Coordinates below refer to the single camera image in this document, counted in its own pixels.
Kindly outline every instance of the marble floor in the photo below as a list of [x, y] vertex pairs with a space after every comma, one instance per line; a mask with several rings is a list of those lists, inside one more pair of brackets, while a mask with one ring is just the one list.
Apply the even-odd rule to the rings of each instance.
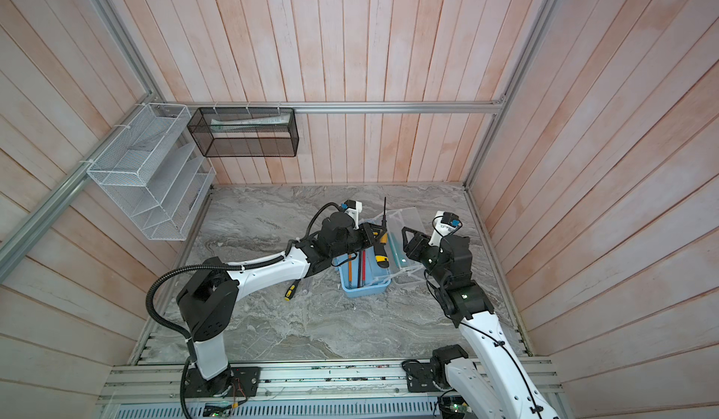
[[[417, 207], [427, 228], [437, 210], [463, 219], [460, 235], [471, 238], [474, 280], [490, 297], [517, 355], [525, 354], [458, 185], [219, 188], [212, 194], [188, 264], [211, 256], [243, 261], [279, 252], [288, 239], [303, 235], [323, 204], [359, 200], [361, 217], [372, 218], [381, 213], [385, 196], [388, 210]], [[181, 322], [174, 297], [188, 277], [177, 277], [165, 313], [171, 321]], [[427, 358], [433, 349], [453, 343], [472, 353], [423, 285], [392, 283], [382, 294], [350, 299], [340, 288], [339, 273], [328, 269], [303, 280], [290, 302], [284, 300], [286, 288], [274, 285], [238, 302], [224, 332], [231, 361]], [[139, 363], [180, 363], [186, 356], [181, 336], [157, 326]]]

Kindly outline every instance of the wall-mounted shelf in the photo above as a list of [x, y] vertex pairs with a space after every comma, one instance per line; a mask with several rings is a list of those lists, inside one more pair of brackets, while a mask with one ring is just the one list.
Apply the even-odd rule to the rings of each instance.
[[205, 157], [294, 157], [300, 138], [293, 109], [201, 107], [188, 130]]
[[185, 106], [148, 104], [88, 171], [149, 239], [184, 240], [214, 179], [176, 144], [189, 121]]

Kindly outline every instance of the wooden wall panel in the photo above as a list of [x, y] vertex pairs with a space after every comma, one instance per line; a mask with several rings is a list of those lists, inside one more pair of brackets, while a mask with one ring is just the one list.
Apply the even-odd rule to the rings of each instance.
[[[272, 102], [492, 100], [543, 0], [112, 1], [167, 99]], [[461, 181], [489, 119], [300, 116], [297, 157], [213, 162], [232, 184]]]
[[718, 60], [719, 0], [562, 0], [471, 187], [580, 418], [715, 414]]
[[[202, 25], [196, 6], [183, 7], [184, 25]], [[91, 0], [0, 0], [0, 239], [144, 97]], [[0, 287], [4, 413], [42, 398], [36, 414], [87, 417], [141, 333], [146, 289], [176, 255], [98, 187], [81, 193]]]

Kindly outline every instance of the black cable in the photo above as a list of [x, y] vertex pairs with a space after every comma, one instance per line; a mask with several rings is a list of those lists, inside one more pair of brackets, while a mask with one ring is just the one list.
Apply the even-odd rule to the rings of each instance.
[[[279, 263], [283, 261], [285, 257], [283, 255], [278, 255], [273, 259], [267, 260], [265, 262], [256, 262], [256, 263], [250, 263], [242, 265], [241, 268], [243, 270], [256, 270], [261, 267], [270, 266], [274, 263]], [[148, 311], [148, 315], [158, 324], [162, 325], [163, 327], [167, 327], [170, 330], [174, 330], [177, 333], [181, 334], [185, 337], [186, 341], [189, 341], [192, 339], [192, 335], [190, 332], [184, 328], [180, 324], [175, 324], [174, 322], [170, 322], [167, 319], [165, 319], [163, 316], [161, 316], [157, 310], [155, 309], [155, 293], [157, 290], [162, 286], [163, 283], [165, 283], [167, 280], [175, 277], [175, 275], [183, 274], [184, 272], [190, 272], [190, 271], [197, 271], [197, 270], [221, 270], [221, 271], [228, 271], [232, 270], [232, 266], [224, 265], [224, 266], [216, 266], [213, 264], [191, 264], [189, 266], [183, 266], [179, 267], [176, 270], [169, 271], [168, 273], [160, 276], [157, 280], [155, 280], [155, 283], [152, 284], [151, 287], [149, 287], [148, 295], [145, 296], [145, 309]], [[188, 356], [185, 360], [185, 366], [182, 370], [182, 376], [180, 378], [180, 408], [182, 409], [183, 415], [185, 415], [186, 419], [193, 419], [192, 416], [190, 416], [190, 412], [187, 409], [187, 405], [185, 404], [185, 379], [187, 378], [187, 372], [188, 368], [190, 367], [190, 363], [192, 360], [192, 356]]]
[[287, 247], [285, 247], [285, 256], [290, 254], [290, 251], [292, 250], [292, 245], [297, 243], [299, 243], [299, 241], [297, 241], [296, 239], [291, 239], [287, 241]]
[[402, 369], [404, 370], [404, 372], [407, 373], [407, 375], [409, 375], [409, 376], [412, 377], [412, 378], [416, 378], [416, 379], [420, 378], [420, 377], [417, 376], [417, 374], [413, 374], [412, 371], [410, 371], [410, 370], [408, 369], [407, 365], [408, 365], [409, 363], [415, 363], [415, 364], [422, 364], [422, 363], [421, 363], [419, 360], [416, 360], [416, 359], [409, 359], [409, 360], [402, 361], [402, 363], [400, 363], [400, 366], [402, 367]]
[[[427, 291], [429, 292], [429, 295], [432, 296], [432, 298], [434, 298], [434, 299], [437, 301], [437, 303], [438, 303], [438, 302], [439, 302], [439, 299], [437, 299], [437, 297], [436, 297], [436, 295], [434, 294], [432, 288], [434, 288], [434, 289], [439, 289], [439, 288], [434, 287], [434, 286], [429, 282], [429, 279], [427, 278], [427, 275], [428, 275], [428, 271], [425, 270], [425, 271], [424, 271], [424, 281], [425, 281], [425, 283], [427, 284]], [[452, 319], [450, 318], [450, 316], [447, 316], [446, 314], [445, 314], [445, 318], [447, 318], [447, 319], [449, 319], [449, 320], [452, 320]], [[496, 340], [493, 336], [486, 334], [485, 332], [479, 330], [478, 328], [472, 327], [472, 325], [470, 325], [470, 324], [466, 324], [466, 323], [464, 323], [464, 322], [460, 322], [460, 324], [464, 325], [465, 327], [469, 327], [469, 328], [471, 328], [472, 330], [474, 330], [474, 331], [476, 331], [476, 332], [479, 332], [479, 333], [481, 333], [481, 334], [484, 335], [484, 336], [487, 336], [489, 339], [491, 339], [491, 340], [495, 343], [495, 346], [501, 347], [502, 350], [507, 353], [507, 356], [509, 357], [509, 359], [512, 360], [512, 362], [514, 363], [514, 367], [517, 368], [517, 371], [519, 372], [520, 377], [522, 377], [522, 381], [524, 382], [524, 386], [526, 386], [527, 392], [529, 393], [529, 398], [531, 399], [532, 403], [534, 404], [534, 409], [535, 409], [535, 411], [534, 411], [533, 413], [537, 413], [537, 415], [539, 416], [539, 419], [541, 419], [541, 414], [540, 414], [541, 409], [539, 408], [539, 406], [537, 406], [537, 402], [535, 401], [534, 396], [532, 395], [532, 390], [529, 388], [529, 384], [527, 383], [527, 379], [524, 377], [524, 374], [522, 373], [522, 371], [521, 371], [521, 369], [520, 369], [519, 364], [517, 363], [517, 361], [515, 361], [515, 359], [512, 357], [512, 354], [511, 354], [511, 353], [507, 350], [507, 348], [505, 347], [505, 344], [503, 343], [503, 341], [500, 342], [500, 341]]]
[[239, 388], [239, 391], [242, 393], [242, 395], [243, 395], [245, 398], [244, 398], [243, 400], [239, 401], [239, 402], [236, 402], [237, 405], [235, 405], [235, 404], [233, 403], [233, 404], [232, 404], [232, 408], [236, 408], [236, 407], [238, 407], [238, 406], [240, 406], [240, 405], [244, 405], [245, 403], [247, 403], [247, 400], [249, 400], [249, 397], [247, 396], [247, 394], [245, 394], [245, 389], [242, 388], [242, 382], [239, 380], [239, 378], [234, 378], [234, 379], [231, 380], [231, 381], [232, 381], [232, 389], [234, 389], [234, 380], [237, 380], [237, 387]]
[[[256, 263], [249, 263], [242, 265], [237, 268], [242, 268], [243, 270], [256, 270], [261, 267], [270, 266], [274, 263], [279, 263], [283, 261], [285, 257], [283, 255], [278, 255], [273, 259], [267, 260], [265, 262], [256, 262]], [[155, 280], [155, 283], [152, 284], [151, 287], [149, 287], [148, 295], [145, 296], [145, 309], [148, 311], [148, 315], [158, 324], [162, 325], [163, 327], [167, 327], [170, 330], [174, 330], [177, 333], [181, 334], [185, 337], [185, 340], [189, 340], [192, 338], [190, 332], [185, 329], [182, 325], [175, 324], [174, 322], [170, 322], [167, 319], [163, 318], [157, 310], [155, 309], [155, 293], [157, 290], [162, 286], [163, 283], [165, 283], [167, 280], [175, 277], [175, 275], [183, 274], [184, 272], [190, 272], [190, 271], [197, 271], [197, 270], [221, 270], [221, 271], [232, 271], [233, 266], [216, 266], [213, 264], [191, 264], [189, 266], [183, 266], [180, 268], [177, 268], [176, 270], [169, 271], [168, 273], [160, 276], [157, 280]]]
[[527, 392], [529, 393], [529, 398], [531, 399], [532, 403], [534, 404], [534, 411], [532, 413], [537, 413], [537, 415], [539, 416], [539, 419], [541, 419], [541, 414], [539, 413], [541, 411], [541, 409], [539, 408], [539, 406], [537, 406], [537, 402], [535, 401], [534, 396], [532, 395], [532, 390], [531, 390], [531, 388], [529, 388], [529, 383], [527, 383], [527, 379], [524, 377], [524, 374], [522, 373], [522, 369], [520, 369], [519, 364], [514, 359], [514, 357], [512, 357], [512, 354], [505, 347], [504, 341], [498, 341], [498, 340], [494, 339], [493, 336], [486, 334], [485, 332], [481, 331], [479, 328], [472, 327], [472, 325], [470, 325], [470, 324], [466, 324], [464, 322], [460, 322], [460, 324], [464, 325], [465, 327], [469, 327], [472, 330], [474, 330], [478, 333], [481, 333], [484, 336], [487, 336], [489, 339], [494, 341], [495, 346], [501, 347], [502, 350], [507, 353], [507, 356], [509, 357], [509, 359], [512, 360], [512, 362], [514, 363], [514, 367], [517, 368], [517, 371], [519, 372], [520, 377], [522, 377], [524, 386], [526, 386]]
[[315, 216], [312, 217], [310, 220], [310, 224], [307, 226], [307, 231], [305, 232], [305, 236], [303, 239], [306, 239], [308, 236], [310, 236], [310, 230], [312, 229], [312, 226], [314, 225], [314, 221], [317, 221], [317, 218], [320, 216], [320, 214], [325, 211], [328, 207], [334, 207], [337, 208], [338, 212], [342, 212], [342, 209], [334, 202], [328, 202], [324, 204], [318, 211], [315, 213]]
[[330, 265], [331, 265], [332, 267], [340, 267], [341, 265], [345, 264], [346, 262], [351, 262], [351, 261], [356, 260], [356, 259], [357, 259], [357, 255], [358, 255], [358, 253], [355, 252], [355, 256], [354, 256], [354, 257], [348, 258], [348, 259], [346, 259], [346, 260], [345, 260], [344, 262], [342, 262], [342, 263], [337, 263], [337, 264], [335, 264], [335, 263], [330, 263]]
[[185, 403], [185, 379], [187, 378], [187, 370], [190, 367], [190, 358], [191, 357], [188, 356], [185, 360], [185, 366], [182, 368], [182, 377], [180, 377], [180, 409], [182, 409], [182, 414], [185, 416], [185, 419], [193, 419]]
[[[432, 228], [433, 228], [434, 231], [436, 231], [440, 236], [442, 236], [442, 234], [439, 232], [439, 230], [437, 230], [437, 227], [434, 226], [434, 220], [437, 219], [437, 218], [441, 218], [441, 217], [442, 217], [442, 216], [435, 216], [434, 218], [432, 218]], [[462, 221], [460, 221], [459, 219], [457, 219], [457, 221], [459, 221], [459, 226], [455, 227], [455, 229], [454, 229], [453, 231], [449, 232], [449, 233], [447, 234], [447, 236], [449, 236], [449, 235], [454, 235], [455, 233], [457, 233], [458, 230], [460, 230], [460, 229], [462, 228], [462, 226], [463, 226]]]
[[437, 397], [437, 403], [435, 403], [435, 404], [434, 404], [434, 408], [432, 408], [432, 415], [433, 415], [433, 416], [434, 416], [434, 414], [435, 414], [436, 411], [437, 411], [437, 406], [439, 406], [439, 402], [440, 402], [440, 400], [442, 400], [442, 397], [444, 397], [448, 392], [452, 392], [452, 391], [456, 391], [456, 389], [454, 389], [454, 388], [452, 388], [452, 389], [447, 389], [445, 392], [443, 392], [441, 395], [439, 395], [439, 397]]

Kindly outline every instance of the yellow-handled screwdriver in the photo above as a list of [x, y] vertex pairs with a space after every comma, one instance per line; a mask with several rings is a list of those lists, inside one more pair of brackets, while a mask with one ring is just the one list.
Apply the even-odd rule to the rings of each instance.
[[288, 288], [287, 292], [285, 293], [285, 300], [290, 300], [291, 298], [295, 297], [295, 291], [297, 291], [297, 287], [300, 285], [300, 280], [302, 279], [297, 279], [292, 282], [292, 285], [290, 285], [290, 288]]
[[382, 209], [382, 229], [385, 234], [380, 237], [380, 240], [374, 243], [374, 259], [377, 261], [377, 265], [382, 269], [390, 267], [390, 260], [387, 258], [387, 251], [385, 251], [385, 244], [387, 243], [387, 198], [385, 197], [385, 205]]
[[382, 235], [380, 241], [374, 243], [374, 259], [377, 261], [377, 265], [382, 269], [390, 267], [390, 260], [387, 258], [387, 252], [385, 251], [385, 244], [387, 243], [387, 234]]

